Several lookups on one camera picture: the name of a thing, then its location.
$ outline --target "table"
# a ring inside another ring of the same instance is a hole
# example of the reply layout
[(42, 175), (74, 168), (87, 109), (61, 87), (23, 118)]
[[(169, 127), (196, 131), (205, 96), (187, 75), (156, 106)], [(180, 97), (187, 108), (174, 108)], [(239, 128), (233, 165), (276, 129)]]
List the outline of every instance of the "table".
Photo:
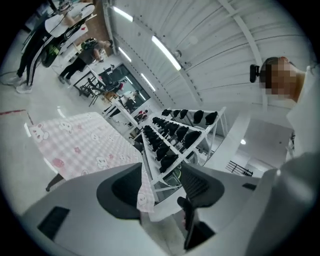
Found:
[(68, 88), (74, 86), (75, 88), (77, 88), (79, 91), (80, 89), (78, 87), (76, 87), (76, 85), (82, 80), (84, 79), (86, 76), (88, 76), (89, 74), (92, 74), (97, 80), (99, 83), (101, 83), (104, 87), (106, 87), (106, 84), (104, 83), (104, 81), (99, 77), (99, 75), (89, 66), (89, 65), (86, 65), (86, 67), (89, 68), (89, 72), (87, 72), (83, 77), (81, 77), (77, 82), (75, 82), (74, 84), (71, 84), (68, 86)]
[(100, 114), (89, 112), (44, 121), (29, 127), (29, 131), (44, 158), (58, 172), (52, 180), (54, 183), (142, 163), (139, 194), (143, 194), (145, 200), (137, 202), (137, 209), (153, 212), (155, 198), (141, 153)]
[(127, 118), (131, 124), (132, 124), (132, 128), (130, 128), (128, 131), (126, 131), (124, 133), (123, 136), (129, 136), (129, 134), (136, 128), (139, 128), (139, 124), (137, 123), (137, 121), (128, 113), (127, 110), (125, 110), (123, 108), (123, 106), (120, 104), (120, 102), (116, 99), (114, 101), (111, 102), (112, 106), (115, 107), (114, 109), (112, 107), (109, 108), (109, 110), (105, 113), (105, 117), (109, 117), (112, 115), (113, 112), (115, 112), (117, 109), (124, 115), (125, 118)]

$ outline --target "woman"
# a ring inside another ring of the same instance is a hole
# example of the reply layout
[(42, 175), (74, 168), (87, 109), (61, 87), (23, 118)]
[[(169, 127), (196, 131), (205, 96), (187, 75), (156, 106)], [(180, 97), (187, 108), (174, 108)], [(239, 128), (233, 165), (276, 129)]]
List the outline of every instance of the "woman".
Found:
[[(17, 86), (16, 91), (19, 94), (31, 93), (37, 59), (44, 47), (54, 38), (58, 38), (64, 34), (68, 28), (92, 14), (94, 10), (95, 6), (92, 4), (92, 0), (82, 0), (74, 4), (69, 1), (63, 1), (59, 7), (59, 13), (45, 20), (37, 28), (25, 48), (16, 75), (10, 78), (6, 84)], [(25, 68), (26, 84), (21, 85)]]
[(286, 160), (320, 150), (320, 68), (299, 70), (286, 57), (266, 59), (259, 74), (267, 94), (291, 99), (296, 104), (287, 114), (295, 136), (289, 142)]

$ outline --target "bag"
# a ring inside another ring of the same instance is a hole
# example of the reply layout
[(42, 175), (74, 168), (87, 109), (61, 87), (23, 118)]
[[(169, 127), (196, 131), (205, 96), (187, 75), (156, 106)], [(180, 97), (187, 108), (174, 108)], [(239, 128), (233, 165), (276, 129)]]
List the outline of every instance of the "bag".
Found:
[(149, 136), (149, 137), (148, 137), (148, 140), (149, 140), (149, 142), (151, 143), (151, 141), (154, 141), (154, 140), (156, 140), (157, 138), (159, 138), (159, 136), (155, 134), (155, 135)]
[(152, 131), (145, 131), (144, 134), (147, 138), (156, 135), (156, 133), (153, 130)]
[(173, 136), (178, 128), (179, 128), (179, 124), (172, 123), (171, 126), (169, 127), (170, 136)]
[(194, 124), (199, 124), (203, 117), (204, 117), (204, 112), (202, 110), (198, 110), (193, 115), (193, 123)]
[(152, 147), (153, 147), (153, 152), (156, 152), (157, 150), (158, 150), (158, 148), (159, 148), (159, 146), (162, 144), (162, 143), (164, 143), (164, 141), (163, 140), (161, 140), (161, 141), (159, 141), (159, 142), (157, 142), (157, 143), (154, 143), (153, 145), (152, 145)]
[(91, 38), (85, 40), (81, 44), (81, 48), (83, 50), (93, 49), (93, 48), (95, 48), (96, 44), (97, 44), (97, 39), (91, 37)]
[(161, 115), (167, 117), (170, 115), (170, 113), (171, 113), (171, 110), (165, 109), (164, 111), (162, 111)]
[(180, 119), (184, 119), (185, 116), (187, 115), (188, 113), (188, 110), (184, 109), (184, 110), (181, 110), (180, 112)]
[(197, 130), (189, 132), (184, 138), (184, 146), (189, 148), (198, 139), (200, 134), (201, 132)]
[(168, 123), (169, 123), (168, 121), (165, 121), (165, 122), (163, 122), (162, 124), (160, 124), (160, 127), (161, 127), (161, 128), (165, 128), (165, 126), (166, 126)]
[(184, 136), (187, 134), (188, 130), (189, 127), (182, 126), (176, 131), (178, 142), (181, 142), (184, 139)]
[(161, 167), (159, 169), (160, 173), (164, 173), (177, 159), (178, 159), (177, 154), (166, 155), (161, 160)]
[(217, 116), (218, 116), (218, 112), (217, 112), (217, 111), (208, 114), (208, 115), (205, 117), (205, 121), (206, 121), (206, 122), (205, 122), (205, 125), (206, 125), (206, 126), (212, 125), (212, 124), (215, 122)]
[(161, 161), (162, 158), (166, 155), (166, 153), (169, 151), (169, 146), (166, 145), (165, 143), (161, 144), (156, 151), (156, 160)]
[(160, 138), (157, 138), (157, 139), (155, 139), (153, 142), (151, 142), (151, 144), (152, 144), (152, 146), (154, 146), (155, 144), (157, 144), (157, 143), (159, 143), (159, 142), (163, 142), (163, 140), (160, 139)]
[(181, 110), (175, 110), (173, 111), (173, 117), (176, 118)]
[(160, 119), (159, 117), (152, 118), (152, 123), (157, 124), (159, 119)]

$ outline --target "hair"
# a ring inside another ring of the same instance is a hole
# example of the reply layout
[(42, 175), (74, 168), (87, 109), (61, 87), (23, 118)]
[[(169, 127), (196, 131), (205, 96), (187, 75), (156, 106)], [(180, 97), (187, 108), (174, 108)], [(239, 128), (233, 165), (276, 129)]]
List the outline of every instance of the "hair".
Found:
[(261, 66), (259, 73), (259, 81), (264, 85), (266, 89), (271, 89), (272, 65), (278, 64), (279, 59), (280, 57), (267, 58)]

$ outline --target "white ceiling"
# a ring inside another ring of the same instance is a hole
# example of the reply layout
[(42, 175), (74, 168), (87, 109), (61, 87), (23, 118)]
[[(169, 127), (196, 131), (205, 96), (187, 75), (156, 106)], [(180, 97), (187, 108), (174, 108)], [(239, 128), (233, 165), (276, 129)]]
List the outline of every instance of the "white ceiling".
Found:
[[(262, 61), (286, 56), (299, 69), (309, 64), (308, 39), (293, 18), (273, 0), (232, 0), (235, 15), (224, 0), (115, 0), (114, 6), (134, 17), (131, 23), (109, 10), (115, 45), (132, 59), (123, 62), (135, 76), (144, 73), (156, 92), (143, 82), (147, 93), (165, 108), (219, 110), (226, 106), (229, 127), (238, 112), (250, 108), (262, 121), (290, 127), (290, 102), (268, 99), (263, 111), (259, 84), (249, 82), (249, 66), (256, 64), (252, 47), (234, 17), (239, 16), (253, 37)], [(157, 37), (179, 59), (183, 78), (152, 42)], [(188, 87), (195, 87), (193, 95)], [(201, 105), (195, 97), (201, 98)]]

